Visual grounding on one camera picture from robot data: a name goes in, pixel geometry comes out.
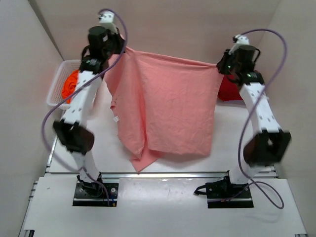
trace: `pink cloth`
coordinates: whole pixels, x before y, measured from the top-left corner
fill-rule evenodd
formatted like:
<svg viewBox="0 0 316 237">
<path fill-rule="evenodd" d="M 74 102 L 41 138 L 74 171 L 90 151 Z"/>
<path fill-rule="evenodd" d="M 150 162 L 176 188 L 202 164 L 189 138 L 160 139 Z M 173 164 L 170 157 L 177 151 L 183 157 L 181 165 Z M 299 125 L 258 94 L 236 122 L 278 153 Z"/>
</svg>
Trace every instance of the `pink cloth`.
<svg viewBox="0 0 316 237">
<path fill-rule="evenodd" d="M 214 64 L 126 49 L 105 81 L 136 171 L 163 153 L 210 153 L 222 78 Z"/>
</svg>

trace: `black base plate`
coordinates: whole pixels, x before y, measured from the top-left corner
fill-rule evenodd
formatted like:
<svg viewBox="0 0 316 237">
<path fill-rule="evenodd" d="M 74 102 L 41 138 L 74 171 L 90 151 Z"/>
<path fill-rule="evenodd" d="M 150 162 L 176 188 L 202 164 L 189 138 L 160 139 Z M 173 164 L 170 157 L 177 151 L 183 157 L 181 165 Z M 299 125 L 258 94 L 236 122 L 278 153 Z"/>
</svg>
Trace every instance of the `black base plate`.
<svg viewBox="0 0 316 237">
<path fill-rule="evenodd" d="M 245 185 L 238 185 L 234 193 L 239 193 L 241 190 L 244 189 Z M 251 197 L 251 192 L 249 188 L 243 190 L 241 194 L 237 197 L 233 198 L 230 201 L 216 201 L 211 202 L 212 200 L 217 199 L 225 199 L 229 198 L 227 194 L 224 192 L 218 192 L 222 190 L 221 183 L 206 183 L 206 196 L 207 196 L 207 208 L 252 208 L 253 202 Z"/>
<path fill-rule="evenodd" d="M 106 187 L 108 194 L 109 194 L 109 202 L 110 207 L 116 207 L 117 206 L 117 200 L 118 200 L 118 193 L 119 193 L 119 184 L 118 183 L 104 183 L 104 186 Z M 79 182 L 76 184 L 75 189 L 75 195 L 73 200 L 73 206 L 109 206 L 107 197 L 105 193 L 100 193 L 100 195 L 97 197 L 92 196 L 88 194 L 85 190 L 82 189 L 82 186 Z"/>
</svg>

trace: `white plastic basket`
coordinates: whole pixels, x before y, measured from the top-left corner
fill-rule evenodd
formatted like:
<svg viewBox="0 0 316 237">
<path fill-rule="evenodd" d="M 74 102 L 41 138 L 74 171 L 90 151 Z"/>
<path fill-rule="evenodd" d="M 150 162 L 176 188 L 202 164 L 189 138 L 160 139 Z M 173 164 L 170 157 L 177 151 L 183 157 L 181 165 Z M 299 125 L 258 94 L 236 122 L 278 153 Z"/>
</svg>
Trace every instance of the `white plastic basket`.
<svg viewBox="0 0 316 237">
<path fill-rule="evenodd" d="M 49 106 L 55 106 L 63 100 L 61 91 L 63 89 L 64 82 L 74 70 L 79 69 L 79 66 L 80 60 L 66 60 L 62 62 L 49 89 L 46 100 Z M 59 108 L 67 110 L 69 108 L 69 104 L 64 103 Z"/>
</svg>

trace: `clothing tag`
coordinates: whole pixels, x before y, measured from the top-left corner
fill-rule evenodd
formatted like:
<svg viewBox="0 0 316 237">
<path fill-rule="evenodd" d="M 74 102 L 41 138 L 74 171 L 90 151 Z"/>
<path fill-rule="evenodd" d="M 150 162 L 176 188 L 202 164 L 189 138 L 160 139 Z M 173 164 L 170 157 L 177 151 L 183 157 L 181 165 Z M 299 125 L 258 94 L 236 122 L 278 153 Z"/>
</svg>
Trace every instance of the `clothing tag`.
<svg viewBox="0 0 316 237">
<path fill-rule="evenodd" d="M 118 122 L 118 121 L 119 121 L 119 117 L 118 117 L 118 116 L 115 116 L 113 120 L 114 120 L 115 122 Z"/>
</svg>

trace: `wall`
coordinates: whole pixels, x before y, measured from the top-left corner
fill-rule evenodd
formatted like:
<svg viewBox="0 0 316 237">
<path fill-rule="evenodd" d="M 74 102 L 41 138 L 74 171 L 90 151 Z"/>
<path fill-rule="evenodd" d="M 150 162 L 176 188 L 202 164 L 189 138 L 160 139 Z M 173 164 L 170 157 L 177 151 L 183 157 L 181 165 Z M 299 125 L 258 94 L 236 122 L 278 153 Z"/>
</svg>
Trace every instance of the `wall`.
<svg viewBox="0 0 316 237">
<path fill-rule="evenodd" d="M 0 32 L 0 236 L 17 237 L 48 159 L 40 124 L 62 60 L 25 0 L 0 1 Z"/>
<path fill-rule="evenodd" d="M 98 10 L 109 7 L 126 22 L 136 50 L 217 63 L 232 36 L 266 27 L 279 0 L 30 0 L 62 56 L 79 59 Z M 258 45 L 262 34 L 252 38 Z"/>
<path fill-rule="evenodd" d="M 269 28 L 288 42 L 286 67 L 268 91 L 274 114 L 292 143 L 281 164 L 310 236 L 316 236 L 316 1 L 282 0 Z M 280 62 L 279 39 L 266 33 L 259 45 L 258 70 L 268 79 Z"/>
</svg>

